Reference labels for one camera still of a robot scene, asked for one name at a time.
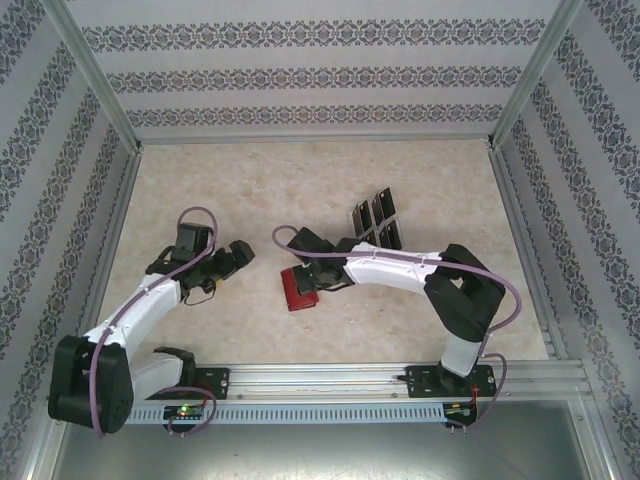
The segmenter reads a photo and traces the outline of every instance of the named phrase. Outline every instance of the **table surface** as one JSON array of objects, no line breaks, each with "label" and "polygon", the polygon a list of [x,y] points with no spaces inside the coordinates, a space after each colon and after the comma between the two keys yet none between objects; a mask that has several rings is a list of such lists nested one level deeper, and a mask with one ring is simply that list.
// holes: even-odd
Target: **table surface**
[{"label": "table surface", "polygon": [[[481,140],[146,147],[100,318],[173,244],[180,213],[202,205],[217,216],[219,246],[242,239],[256,258],[223,282],[211,301],[170,312],[139,354],[168,345],[194,352],[201,364],[436,361],[448,333],[418,295],[359,285],[321,293],[312,309],[287,311],[280,271],[297,259],[272,243],[273,228],[307,226],[333,242],[353,236],[351,210],[385,187],[394,196],[405,250],[463,244],[520,290],[522,314],[496,332],[487,351],[509,359],[547,358]],[[188,221],[206,217],[196,212]],[[194,294],[190,301],[202,298]],[[495,322],[513,305],[507,295]]]}]

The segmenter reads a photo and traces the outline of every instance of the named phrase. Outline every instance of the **red object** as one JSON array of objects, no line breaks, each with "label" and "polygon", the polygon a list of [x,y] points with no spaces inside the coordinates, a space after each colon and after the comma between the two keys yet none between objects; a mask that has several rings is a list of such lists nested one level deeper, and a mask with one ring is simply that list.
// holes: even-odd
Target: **red object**
[{"label": "red object", "polygon": [[296,288],[296,279],[293,276],[293,268],[287,268],[280,272],[282,277],[282,286],[284,287],[284,296],[287,298],[287,306],[290,312],[304,310],[305,308],[315,307],[320,301],[317,292],[300,295]]}]

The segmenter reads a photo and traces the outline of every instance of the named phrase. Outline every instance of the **patterned wallpaper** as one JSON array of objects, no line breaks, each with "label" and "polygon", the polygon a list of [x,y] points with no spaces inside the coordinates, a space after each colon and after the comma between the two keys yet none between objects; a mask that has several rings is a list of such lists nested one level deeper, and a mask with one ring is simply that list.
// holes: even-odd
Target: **patterned wallpaper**
[{"label": "patterned wallpaper", "polygon": [[639,7],[584,3],[503,146],[564,341],[585,361],[623,478],[640,478]]},{"label": "patterned wallpaper", "polygon": [[488,134],[557,4],[69,2],[143,141]]},{"label": "patterned wallpaper", "polygon": [[51,354],[83,320],[127,151],[37,0],[2,2],[0,479],[20,470]]}]

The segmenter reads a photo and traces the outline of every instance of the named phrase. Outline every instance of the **decorative stripe border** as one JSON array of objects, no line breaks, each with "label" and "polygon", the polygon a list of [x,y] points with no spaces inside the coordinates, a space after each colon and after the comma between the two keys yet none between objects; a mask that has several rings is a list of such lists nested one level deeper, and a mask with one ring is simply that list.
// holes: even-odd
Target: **decorative stripe border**
[{"label": "decorative stripe border", "polygon": [[627,135],[627,127],[620,121],[613,103],[571,32],[562,39],[555,56],[640,222],[638,147]]},{"label": "decorative stripe border", "polygon": [[29,100],[24,115],[13,130],[14,136],[7,142],[0,159],[0,223],[11,206],[11,199],[22,183],[22,176],[29,166],[36,147],[42,140],[53,111],[76,68],[76,63],[64,43],[53,55],[38,87]]},{"label": "decorative stripe border", "polygon": [[98,99],[89,89],[83,97],[67,139],[49,175],[47,186],[38,202],[38,209],[24,237],[24,243],[18,250],[18,258],[13,261],[14,268],[7,275],[7,282],[0,298],[0,360],[5,358],[4,350],[9,346],[11,332],[22,315],[26,295],[31,290],[36,269],[40,265],[41,256],[49,242],[62,202],[99,110]]},{"label": "decorative stripe border", "polygon": [[0,21],[0,85],[4,85],[13,66],[22,56],[36,27],[44,18],[38,0],[15,0]]},{"label": "decorative stripe border", "polygon": [[541,81],[531,93],[531,101],[538,111],[576,206],[582,213],[585,228],[591,236],[595,253],[600,258],[600,265],[604,268],[604,276],[610,284],[611,292],[615,294],[618,308],[622,310],[622,319],[627,323],[627,331],[635,339],[635,348],[640,349],[640,288],[634,283],[634,276],[629,273],[627,259],[621,256],[622,251],[618,247],[615,233],[611,231],[607,214],[600,207],[600,200],[591,186],[587,169],[544,82]]},{"label": "decorative stripe border", "polygon": [[293,88],[513,87],[520,67],[334,67],[109,74],[116,93]]},{"label": "decorative stripe border", "polygon": [[[631,411],[633,406],[631,396],[624,391],[624,382],[620,380],[620,367],[614,361],[615,355],[609,340],[601,331],[602,325],[598,312],[593,307],[593,299],[583,281],[580,265],[576,260],[566,228],[560,218],[558,206],[553,199],[540,165],[538,153],[522,118],[519,118],[515,123],[511,133],[547,227],[547,235],[553,245],[556,261],[562,272],[562,278],[569,293],[569,299],[573,304],[578,324],[583,330],[585,345],[596,365],[598,379],[602,384],[602,391],[611,410],[612,420],[617,425],[618,435],[625,445],[625,453],[630,458],[631,469],[635,475],[640,477],[640,425],[636,423],[637,415]],[[506,164],[520,209],[524,215],[525,210],[515,187],[513,172],[509,162]],[[547,279],[544,274],[543,279],[546,285]]]},{"label": "decorative stripe border", "polygon": [[119,25],[82,29],[98,53],[214,48],[533,45],[542,19],[343,20]]},{"label": "decorative stripe border", "polygon": [[494,122],[502,105],[319,105],[129,110],[134,127],[315,123]]},{"label": "decorative stripe border", "polygon": [[[49,298],[47,298],[46,306],[42,312],[42,318],[40,319],[37,333],[33,338],[31,348],[29,350],[29,360],[24,365],[24,372],[20,376],[18,390],[14,393],[14,400],[8,409],[9,421],[5,422],[3,425],[3,434],[0,438],[0,444],[3,445],[3,448],[0,449],[0,478],[11,478],[13,469],[18,462],[20,449],[24,441],[23,436],[26,432],[26,426],[31,414],[33,413],[33,406],[37,401],[38,391],[43,384],[42,375],[46,372],[46,366],[51,358],[51,353],[58,334],[58,328],[60,327],[61,319],[64,316],[66,303],[71,292],[72,282],[80,266],[80,259],[82,258],[84,247],[89,239],[91,225],[119,143],[120,140],[115,128],[110,126],[104,143],[102,144],[100,154],[96,160],[96,165],[82,199],[82,204],[76,215],[76,221],[74,223],[73,230],[69,235],[67,248],[62,256],[62,262],[60,263],[59,270],[56,274],[51,294],[49,295]],[[117,205],[120,187],[122,186],[122,181],[124,180],[124,175],[127,171],[127,164],[125,164],[123,168],[118,183],[116,197],[111,205],[106,228],[104,230],[102,241],[100,242],[95,262],[96,266],[94,266],[93,273],[89,281],[89,289],[93,284],[95,273],[97,271],[97,264],[100,261],[102,248],[104,247],[104,243],[109,232],[109,226]],[[85,308],[86,305],[83,305],[81,315],[84,313]]]},{"label": "decorative stripe border", "polygon": [[620,52],[620,57],[627,62],[633,78],[640,82],[640,15],[636,7],[629,0],[589,0],[588,5],[604,31],[609,34],[609,40]]}]

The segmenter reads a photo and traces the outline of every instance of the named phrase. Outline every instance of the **marble surface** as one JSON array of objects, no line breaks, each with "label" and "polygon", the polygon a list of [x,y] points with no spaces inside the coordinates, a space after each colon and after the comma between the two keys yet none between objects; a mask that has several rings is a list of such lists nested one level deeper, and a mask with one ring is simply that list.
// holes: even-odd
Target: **marble surface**
[{"label": "marble surface", "polygon": [[[271,242],[272,229],[289,223],[331,241],[353,236],[352,208],[387,186],[405,250],[442,251],[461,243],[519,288],[523,313],[494,335],[487,351],[509,359],[547,358],[480,140],[146,147],[101,319],[173,244],[182,210],[203,205],[218,218],[219,246],[242,239],[256,258],[223,282],[210,302],[170,312],[140,354],[169,345],[193,351],[199,363],[438,360],[448,333],[430,303],[406,291],[361,285],[321,293],[315,308],[287,311],[280,271],[297,259]],[[188,220],[204,222],[205,217],[194,213]],[[193,295],[190,301],[201,298]],[[507,294],[495,321],[512,309]]]}]

